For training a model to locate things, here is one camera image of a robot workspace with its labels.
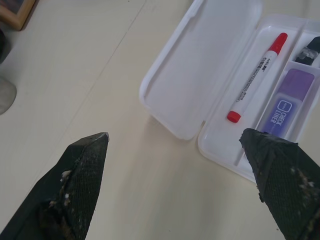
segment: gray object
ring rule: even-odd
[[[0,77],[0,115],[14,103],[17,95],[16,86]]]

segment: marker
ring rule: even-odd
[[[287,37],[288,35],[286,33],[281,33],[262,57],[258,66],[253,71],[252,75],[249,77],[248,81],[241,90],[240,95],[232,105],[231,110],[226,117],[229,121],[237,123],[240,120],[241,115],[243,115],[246,111],[259,85],[279,55],[283,45],[287,40]]]

